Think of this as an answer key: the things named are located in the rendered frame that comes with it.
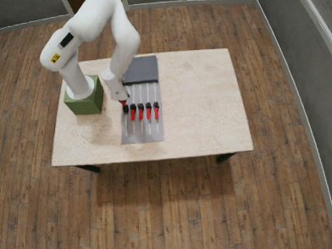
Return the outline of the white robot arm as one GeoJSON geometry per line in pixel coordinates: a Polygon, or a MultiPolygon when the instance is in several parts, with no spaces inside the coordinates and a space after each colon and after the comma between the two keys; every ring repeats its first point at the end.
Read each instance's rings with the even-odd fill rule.
{"type": "Polygon", "coordinates": [[[102,79],[111,93],[119,94],[123,90],[122,83],[125,83],[125,78],[120,77],[128,69],[141,44],[141,38],[129,22],[121,0],[86,0],[74,18],[52,35],[41,52],[41,65],[60,73],[68,85],[67,94],[74,100],[86,99],[94,91],[92,78],[84,75],[78,65],[78,46],[82,42],[95,40],[107,22],[116,46],[109,68],[102,72],[102,79]]]}

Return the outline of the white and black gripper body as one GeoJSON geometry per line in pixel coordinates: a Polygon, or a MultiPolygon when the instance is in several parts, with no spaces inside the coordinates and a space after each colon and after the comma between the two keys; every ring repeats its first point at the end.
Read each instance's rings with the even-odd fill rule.
{"type": "Polygon", "coordinates": [[[123,91],[122,92],[120,92],[120,94],[116,94],[116,95],[114,95],[114,94],[112,94],[112,93],[110,93],[110,95],[111,95],[111,98],[114,100],[114,101],[121,101],[121,100],[126,100],[126,99],[128,99],[128,95],[127,95],[127,91],[126,91],[126,89],[123,87],[123,91]]]}

